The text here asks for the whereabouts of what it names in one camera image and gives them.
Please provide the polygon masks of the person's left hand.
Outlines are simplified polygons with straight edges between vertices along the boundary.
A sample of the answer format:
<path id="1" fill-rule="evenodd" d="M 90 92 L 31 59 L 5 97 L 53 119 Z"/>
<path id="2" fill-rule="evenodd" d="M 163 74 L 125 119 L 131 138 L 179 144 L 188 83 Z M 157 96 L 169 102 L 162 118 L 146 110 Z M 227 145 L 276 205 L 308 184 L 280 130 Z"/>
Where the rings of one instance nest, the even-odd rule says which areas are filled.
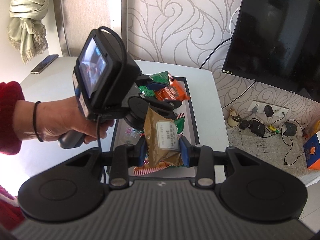
<path id="1" fill-rule="evenodd" d="M 12 129 L 19 140 L 35 139 L 33 130 L 33 102 L 18 100 L 12 117 Z M 97 129 L 101 139 L 107 137 L 113 120 L 98 125 L 87 120 L 80 112 L 75 97 L 42 102 L 37 107 L 37 131 L 44 141 L 56 141 L 68 131 L 75 130 L 85 134 L 84 143 L 97 140 Z"/>

